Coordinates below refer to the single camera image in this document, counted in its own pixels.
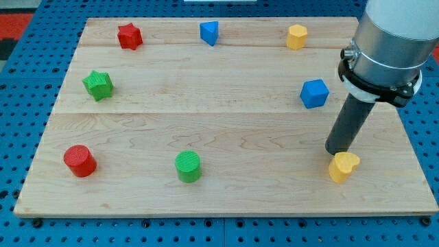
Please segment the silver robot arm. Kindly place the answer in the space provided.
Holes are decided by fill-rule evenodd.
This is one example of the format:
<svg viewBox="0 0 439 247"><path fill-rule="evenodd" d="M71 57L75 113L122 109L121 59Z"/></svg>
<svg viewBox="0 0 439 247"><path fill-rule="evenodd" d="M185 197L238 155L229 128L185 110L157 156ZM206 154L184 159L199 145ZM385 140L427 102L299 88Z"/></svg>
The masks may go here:
<svg viewBox="0 0 439 247"><path fill-rule="evenodd" d="M404 107L438 44L438 0L369 0L338 73L355 99Z"/></svg>

